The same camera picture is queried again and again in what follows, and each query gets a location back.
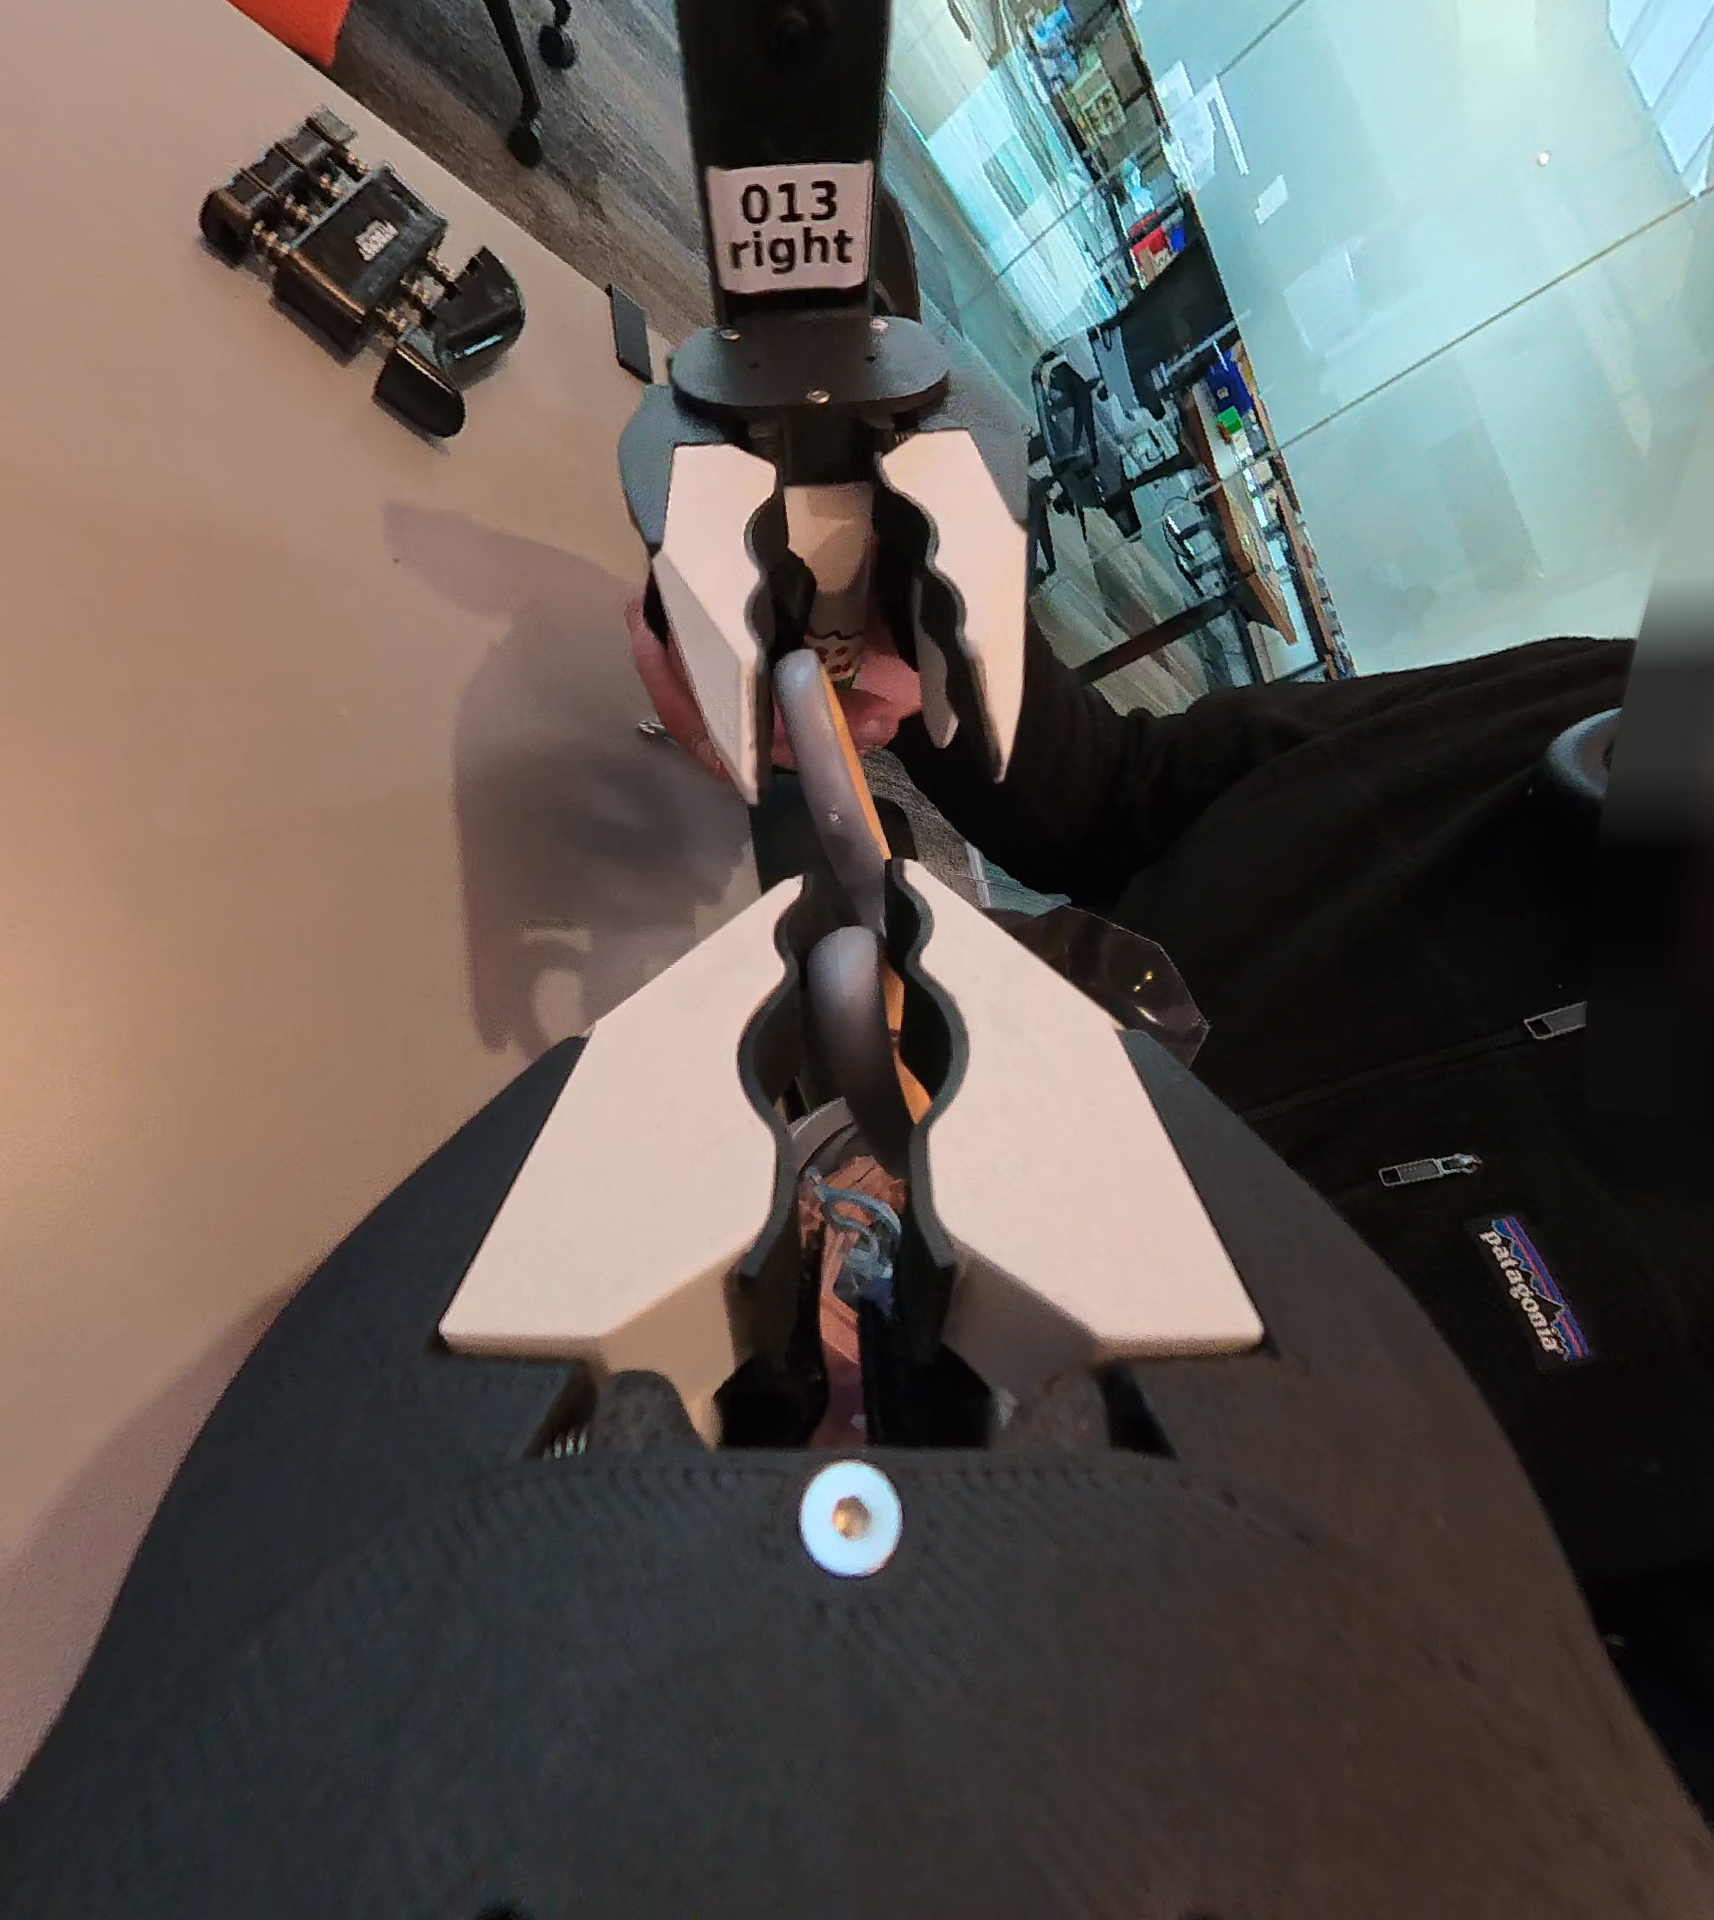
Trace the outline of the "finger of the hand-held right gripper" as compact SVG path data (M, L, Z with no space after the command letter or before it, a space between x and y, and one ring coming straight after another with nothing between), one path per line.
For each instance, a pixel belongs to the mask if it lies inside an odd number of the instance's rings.
M772 762L772 568L786 549L784 515L772 461L736 443L674 449L653 583L702 733L747 803L765 798Z
M1024 701L1029 537L970 432L924 429L881 454L879 558L930 739L962 741L1000 784Z

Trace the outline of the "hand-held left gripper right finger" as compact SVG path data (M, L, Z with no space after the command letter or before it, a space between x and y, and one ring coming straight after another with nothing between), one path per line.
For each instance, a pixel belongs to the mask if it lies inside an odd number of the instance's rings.
M875 935L873 1145L905 1182L873 1432L978 1446L997 1394L1256 1352L1266 1327L1158 1113L1172 1060L897 857Z

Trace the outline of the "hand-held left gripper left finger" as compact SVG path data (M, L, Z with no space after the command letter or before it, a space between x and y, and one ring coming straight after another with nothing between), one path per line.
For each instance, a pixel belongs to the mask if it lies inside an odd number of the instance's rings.
M659 1373L720 1441L717 1392L752 1349L728 1283L778 1170L741 1048L802 891L782 879L594 1021L438 1322L452 1352Z

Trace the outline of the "clear maze ball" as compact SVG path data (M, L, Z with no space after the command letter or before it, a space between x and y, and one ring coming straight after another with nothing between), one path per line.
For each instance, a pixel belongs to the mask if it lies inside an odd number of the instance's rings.
M805 1267L818 1287L827 1404L814 1450L866 1440L862 1316L881 1302L897 1255L907 1183L871 1150L848 1102L834 1098L793 1125Z

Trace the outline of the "grey and yellow scissors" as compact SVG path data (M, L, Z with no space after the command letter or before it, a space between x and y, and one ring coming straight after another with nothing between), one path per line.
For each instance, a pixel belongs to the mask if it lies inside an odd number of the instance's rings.
M889 838L845 705L811 645L777 661L772 695L811 828L853 911L805 960L811 1041L881 1168L907 1182L930 1100L899 1050L905 985L887 945Z

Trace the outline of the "person's right forearm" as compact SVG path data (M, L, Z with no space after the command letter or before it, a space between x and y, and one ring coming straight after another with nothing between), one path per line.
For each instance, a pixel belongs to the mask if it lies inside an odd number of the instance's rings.
M962 733L937 743L919 701L893 749L940 815L1015 882L1165 937L1180 926L1165 863L1250 770L1259 697L1260 686L1233 686L1176 713L1119 712L1029 615L1023 705L1000 780Z

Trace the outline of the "person's right hand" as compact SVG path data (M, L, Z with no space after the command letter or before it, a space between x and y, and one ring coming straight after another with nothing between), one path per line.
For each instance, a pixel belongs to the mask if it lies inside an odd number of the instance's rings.
M676 652L659 640L646 620L644 597L632 595L624 615L638 678L667 736L712 780L736 788L726 757L706 733L700 705ZM868 755L889 749L897 733L920 717L922 687L919 667L903 660L877 601L871 605L862 637L854 644L853 660L854 673L836 686L836 694L854 747Z

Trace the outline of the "black office chair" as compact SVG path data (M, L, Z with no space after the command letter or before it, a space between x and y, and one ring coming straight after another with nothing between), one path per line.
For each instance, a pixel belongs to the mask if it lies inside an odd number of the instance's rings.
M1033 583L1060 566L1059 521L1088 532L1104 515L1116 534L1144 534L1142 495L1203 467L1197 401L1247 412L1250 386L1233 367L1239 322L1217 263L1190 251L1125 299L1114 316L1047 347L1033 366L1036 429L1029 443Z

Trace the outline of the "person's black jacket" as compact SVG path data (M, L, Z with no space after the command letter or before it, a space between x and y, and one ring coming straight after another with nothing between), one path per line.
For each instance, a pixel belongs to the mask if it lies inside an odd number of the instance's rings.
M1410 1287L1495 1410L1714 1830L1714 1131L1596 1106L1596 815L1554 739L1628 636L1260 687L1156 941L1197 1072Z

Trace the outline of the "black office chair base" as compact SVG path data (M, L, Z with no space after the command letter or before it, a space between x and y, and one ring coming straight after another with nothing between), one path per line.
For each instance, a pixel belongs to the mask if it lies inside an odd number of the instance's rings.
M540 89L532 61L532 44L525 33L514 2L488 0L483 4L501 41L512 82L519 91L519 111L506 132L508 153L527 170L542 163L545 141L540 123ZM553 71L569 71L580 59L575 33L575 2L551 2L553 15L539 28L535 45L542 64Z

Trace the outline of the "orange bag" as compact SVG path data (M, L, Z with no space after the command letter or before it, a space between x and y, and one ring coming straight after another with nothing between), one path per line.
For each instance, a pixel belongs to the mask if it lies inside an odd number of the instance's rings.
M237 0L231 5L312 65L328 71L341 51L349 0Z

